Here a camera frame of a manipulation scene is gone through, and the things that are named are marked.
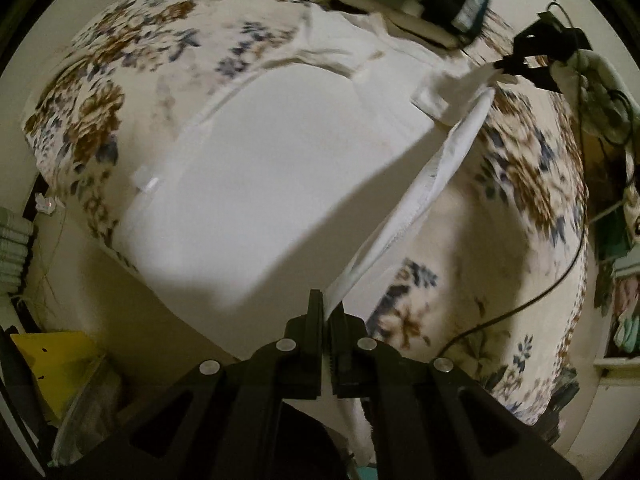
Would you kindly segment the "white t-shirt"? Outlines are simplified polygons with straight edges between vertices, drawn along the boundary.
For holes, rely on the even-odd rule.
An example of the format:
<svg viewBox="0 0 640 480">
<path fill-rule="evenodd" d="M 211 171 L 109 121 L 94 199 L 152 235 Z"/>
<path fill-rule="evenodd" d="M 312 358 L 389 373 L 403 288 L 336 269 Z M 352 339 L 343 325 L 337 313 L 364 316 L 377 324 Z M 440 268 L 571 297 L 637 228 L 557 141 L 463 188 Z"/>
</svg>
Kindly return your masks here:
<svg viewBox="0 0 640 480">
<path fill-rule="evenodd" d="M 320 290 L 371 314 L 458 171 L 501 78 L 308 8 L 288 44 L 216 91 L 134 174 L 119 239 L 194 330 L 246 359 Z"/>
</svg>

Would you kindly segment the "black grey striped folded clothes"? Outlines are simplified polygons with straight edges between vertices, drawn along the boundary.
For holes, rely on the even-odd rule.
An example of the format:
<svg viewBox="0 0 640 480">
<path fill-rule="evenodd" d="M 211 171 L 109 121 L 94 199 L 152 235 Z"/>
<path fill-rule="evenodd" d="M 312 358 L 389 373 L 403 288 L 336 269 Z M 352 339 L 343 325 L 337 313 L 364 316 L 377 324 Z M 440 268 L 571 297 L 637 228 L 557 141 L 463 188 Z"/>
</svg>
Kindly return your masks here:
<svg viewBox="0 0 640 480">
<path fill-rule="evenodd" d="M 377 13 L 433 46 L 463 49 L 480 36 L 490 0 L 335 0 L 352 12 Z"/>
</svg>

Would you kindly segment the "floral bed sheet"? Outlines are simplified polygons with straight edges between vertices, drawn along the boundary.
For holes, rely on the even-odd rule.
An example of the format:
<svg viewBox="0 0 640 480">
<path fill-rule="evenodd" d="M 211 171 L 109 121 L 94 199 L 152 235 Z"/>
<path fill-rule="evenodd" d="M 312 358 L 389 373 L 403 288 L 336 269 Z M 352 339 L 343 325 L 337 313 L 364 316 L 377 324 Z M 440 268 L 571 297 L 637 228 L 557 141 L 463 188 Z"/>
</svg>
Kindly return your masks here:
<svg viewBox="0 0 640 480">
<path fill-rule="evenodd" d="M 333 10 L 329 1 L 116 0 L 35 85 L 22 127 L 40 174 L 70 216 L 142 283 L 119 239 L 139 193 L 134 174 L 175 144 L 216 91 L 292 41 L 311 6 L 382 18 Z M 419 44 L 382 20 L 392 36 Z M 420 46 L 482 66 L 504 55 L 511 38 L 490 14 L 465 54 Z M 500 78 L 469 154 L 390 286 L 371 314 L 354 315 L 410 358 L 445 351 L 533 424 L 582 308 L 584 206 L 564 99 Z"/>
</svg>

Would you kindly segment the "yellow paper sheet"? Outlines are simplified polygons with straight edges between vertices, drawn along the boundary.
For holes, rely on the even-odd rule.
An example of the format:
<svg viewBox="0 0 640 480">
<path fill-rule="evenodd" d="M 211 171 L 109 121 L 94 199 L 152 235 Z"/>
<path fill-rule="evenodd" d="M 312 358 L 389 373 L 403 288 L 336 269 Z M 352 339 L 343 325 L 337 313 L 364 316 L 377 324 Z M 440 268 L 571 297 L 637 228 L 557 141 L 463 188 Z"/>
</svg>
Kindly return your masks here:
<svg viewBox="0 0 640 480">
<path fill-rule="evenodd" d="M 47 421 L 58 426 L 89 368 L 105 352 L 83 332 L 12 334 L 10 338 L 35 378 Z"/>
</svg>

